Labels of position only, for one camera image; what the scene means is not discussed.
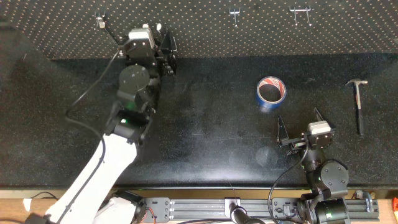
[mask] hammer head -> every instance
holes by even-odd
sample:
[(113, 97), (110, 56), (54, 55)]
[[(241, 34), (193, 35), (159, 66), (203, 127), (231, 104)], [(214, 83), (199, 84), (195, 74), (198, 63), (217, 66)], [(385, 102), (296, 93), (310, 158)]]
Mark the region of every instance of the hammer head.
[(366, 85), (366, 84), (368, 84), (368, 81), (367, 80), (360, 80), (358, 78), (354, 78), (354, 79), (348, 81), (348, 83), (346, 85), (348, 85), (350, 83), (354, 83), (354, 85), (358, 86), (360, 84)]

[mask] wooden surface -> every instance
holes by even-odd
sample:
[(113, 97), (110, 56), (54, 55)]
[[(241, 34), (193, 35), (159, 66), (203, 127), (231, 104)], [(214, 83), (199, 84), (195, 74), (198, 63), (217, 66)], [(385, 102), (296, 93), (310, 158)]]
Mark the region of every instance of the wooden surface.
[[(45, 211), (55, 203), (54, 199), (33, 199), (30, 205), (30, 212), (27, 212), (22, 199), (0, 199), (0, 219), (10, 218), (24, 221), (31, 212), (44, 215)], [(379, 200), (380, 222), (353, 222), (355, 224), (397, 224), (392, 212), (392, 200)]]

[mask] black table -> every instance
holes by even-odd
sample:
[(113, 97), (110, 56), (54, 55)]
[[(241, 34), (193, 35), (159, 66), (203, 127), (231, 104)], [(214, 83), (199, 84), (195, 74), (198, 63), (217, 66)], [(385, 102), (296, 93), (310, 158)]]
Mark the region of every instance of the black table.
[[(108, 60), (49, 61), (28, 44), (2, 47), (0, 187), (67, 188), (99, 140), (67, 123), (63, 112)], [(316, 121), (317, 107), (337, 127), (325, 154), (349, 167), (349, 187), (397, 188), (398, 55), (181, 58), (178, 65), (176, 77), (163, 79), (147, 141), (117, 187), (269, 188), (299, 159), (276, 147), (278, 115), (294, 138)], [(72, 116), (103, 130), (123, 68), (117, 60)], [(287, 97), (263, 113), (256, 85), (269, 75), (284, 81)], [(369, 81), (361, 86), (363, 139), (356, 134), (353, 86), (345, 86), (352, 78)], [(287, 174), (279, 187), (307, 188), (303, 170)]]

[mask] pegboard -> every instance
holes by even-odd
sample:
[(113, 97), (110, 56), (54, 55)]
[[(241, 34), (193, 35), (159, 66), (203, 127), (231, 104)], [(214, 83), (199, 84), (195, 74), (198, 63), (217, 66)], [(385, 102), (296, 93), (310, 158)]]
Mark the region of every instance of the pegboard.
[[(311, 7), (311, 26), (305, 12), (296, 25), (289, 7)], [(6, 0), (1, 10), (53, 59), (111, 57), (117, 46), (94, 17), (103, 11), (117, 38), (145, 23), (167, 26), (178, 57), (398, 52), (395, 0)]]

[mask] blue tape roll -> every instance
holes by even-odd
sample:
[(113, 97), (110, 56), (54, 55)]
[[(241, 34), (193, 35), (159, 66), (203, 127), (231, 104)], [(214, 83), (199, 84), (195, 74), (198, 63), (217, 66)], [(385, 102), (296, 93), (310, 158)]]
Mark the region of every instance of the blue tape roll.
[[(262, 87), (263, 85), (273, 85), (276, 88), (278, 88), (280, 92), (280, 99), (277, 101), (268, 101), (264, 99), (260, 95), (260, 87)], [(285, 84), (276, 77), (265, 77), (257, 84), (257, 101), (264, 108), (270, 108), (270, 109), (278, 108), (285, 99), (286, 94), (287, 92)]]

